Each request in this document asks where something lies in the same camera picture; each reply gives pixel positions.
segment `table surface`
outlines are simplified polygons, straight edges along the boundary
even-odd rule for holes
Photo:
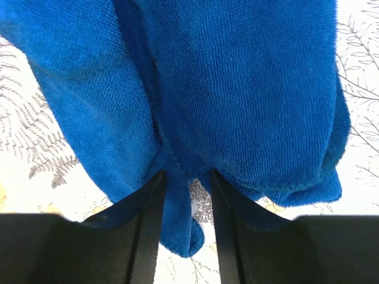
[[[379,2],[340,0],[338,14],[336,60],[352,118],[352,133],[338,165],[343,197],[331,204],[296,208],[281,208],[268,198],[259,201],[289,219],[379,215]],[[63,138],[25,55],[3,38],[0,82],[0,212],[54,212],[82,221],[110,206]],[[189,259],[160,245],[156,284],[220,283],[210,196],[199,182],[191,191],[205,245]]]

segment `floral tablecloth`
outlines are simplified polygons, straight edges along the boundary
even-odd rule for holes
[[[352,118],[338,166],[343,197],[297,208],[259,201],[289,219],[379,215],[379,0],[340,0],[338,21],[336,62]],[[210,196],[199,182],[191,190],[205,245],[189,259],[160,246],[156,284],[220,283]],[[25,55],[0,38],[0,212],[54,212],[82,221],[110,205],[67,144]]]

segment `terry cloth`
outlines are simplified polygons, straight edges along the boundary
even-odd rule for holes
[[[182,257],[204,242],[188,185],[211,169],[281,206],[341,196],[335,0],[0,0],[0,33],[113,202],[166,170],[160,240]]]

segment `blue towel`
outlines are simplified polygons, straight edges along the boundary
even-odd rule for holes
[[[349,133],[335,0],[0,0],[64,135],[113,202],[168,174],[161,243],[204,234],[189,183],[217,169],[253,200],[341,197]]]

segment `towel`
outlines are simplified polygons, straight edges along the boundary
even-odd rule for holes
[[[335,65],[335,0],[0,0],[67,141],[113,202],[158,170],[160,241],[204,234],[189,184],[218,170],[253,200],[341,197],[350,120]]]

